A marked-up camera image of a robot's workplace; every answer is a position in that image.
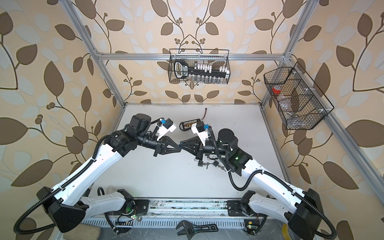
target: wire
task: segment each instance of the wire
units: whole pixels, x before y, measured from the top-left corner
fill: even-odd
[[[207,114],[207,108],[205,108],[205,113],[204,113],[204,117],[200,120],[202,121],[204,118],[205,118],[205,115]]]

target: black tool holder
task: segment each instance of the black tool holder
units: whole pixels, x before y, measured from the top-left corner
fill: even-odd
[[[229,50],[222,49],[170,49],[169,82],[228,84],[228,55]]]
[[[287,130],[311,130],[334,109],[310,76],[313,86],[305,83],[300,76],[301,69],[296,63],[294,67],[280,67],[264,74],[265,86]],[[329,106],[324,106],[316,95]]]

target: tool organizer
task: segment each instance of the tool organizer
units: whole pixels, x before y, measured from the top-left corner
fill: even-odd
[[[311,130],[334,109],[315,81],[312,80],[314,86],[304,82],[302,69],[296,63],[294,67],[280,67],[264,74],[265,86],[287,130]],[[316,93],[331,107],[324,106]]]
[[[173,48],[169,50],[169,54],[168,77],[170,83],[228,84],[230,77],[229,50]],[[178,61],[188,66],[188,76],[177,77],[175,63]]]

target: black corrugated cable conduit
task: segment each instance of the black corrugated cable conduit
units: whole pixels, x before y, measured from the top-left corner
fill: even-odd
[[[104,141],[104,139],[106,139],[107,137],[109,137],[109,135],[106,135],[104,137],[102,137],[98,143],[96,144],[96,147],[95,147],[95,150],[93,152],[93,155],[92,155],[92,159],[87,163],[87,165],[85,165],[75,176],[71,177],[68,181],[66,181],[63,185],[61,185],[61,187],[57,188],[56,190],[48,193],[45,197],[43,197],[40,201],[38,201],[35,205],[33,205],[32,207],[30,207],[23,215],[21,215],[21,217],[16,221],[15,225],[13,226],[13,232],[16,233],[16,234],[20,234],[20,235],[26,235],[26,234],[32,234],[32,233],[37,233],[37,232],[41,232],[41,231],[44,231],[44,230],[47,230],[49,228],[52,228],[55,226],[55,224],[50,224],[50,225],[47,225],[47,226],[43,226],[43,227],[39,227],[39,228],[36,228],[36,229],[32,229],[32,230],[22,230],[20,229],[20,225],[21,223],[24,221],[24,219],[26,219],[26,217],[28,215],[30,215],[31,212],[33,212],[36,208],[38,208],[41,204],[47,202],[47,201],[50,201],[51,198],[56,195],[58,192],[60,192],[62,189],[64,189],[66,186],[68,186],[71,182],[73,182],[76,178],[78,178],[83,172],[85,172],[91,165],[92,163],[94,162],[94,160],[96,159],[96,156],[97,156],[97,153],[99,151],[99,148],[100,148],[100,145],[101,143]]]
[[[267,171],[264,171],[262,172],[262,170],[255,170],[251,173],[251,175],[248,177],[247,179],[247,182],[245,183],[245,185],[243,187],[237,187],[236,184],[234,183],[233,179],[232,179],[232,174],[231,174],[231,171],[230,170],[230,167],[228,165],[228,163],[226,163],[222,158],[221,158],[221,155],[219,154],[219,151],[218,151],[218,146],[217,146],[217,142],[216,142],[216,139],[215,139],[215,135],[213,133],[213,130],[211,127],[208,128],[208,133],[209,133],[209,136],[211,137],[211,140],[213,142],[213,145],[214,145],[214,148],[215,148],[215,154],[216,156],[218,157],[218,159],[224,164],[225,168],[227,169],[228,171],[228,176],[229,176],[229,180],[231,181],[231,184],[232,186],[238,190],[238,191],[244,191],[249,183],[252,181],[252,178],[258,174],[258,173],[262,173],[262,174],[266,174],[270,177],[272,177],[273,179],[275,179],[276,181],[278,181],[281,185],[283,185],[288,191],[290,192],[293,192],[293,189],[288,186],[288,184],[286,184],[283,180],[281,180],[279,177],[275,176],[273,173],[270,173],[270,172],[267,172]],[[320,236],[320,237],[323,237],[323,238],[326,238],[326,239],[335,239],[337,237],[337,232],[336,232],[336,229],[335,227],[333,226],[333,224],[331,223],[331,221],[329,221],[329,219],[322,213],[320,212],[313,204],[311,204],[310,202],[308,202],[305,198],[303,198],[300,194],[298,194],[297,192],[294,192],[294,196],[298,197],[301,201],[303,201],[307,206],[309,206],[310,208],[312,208],[317,215],[319,215],[321,217],[321,219],[324,220],[324,222],[328,225],[328,227],[331,229],[331,234],[324,234],[324,233],[321,233],[319,231],[316,231],[316,235]]]

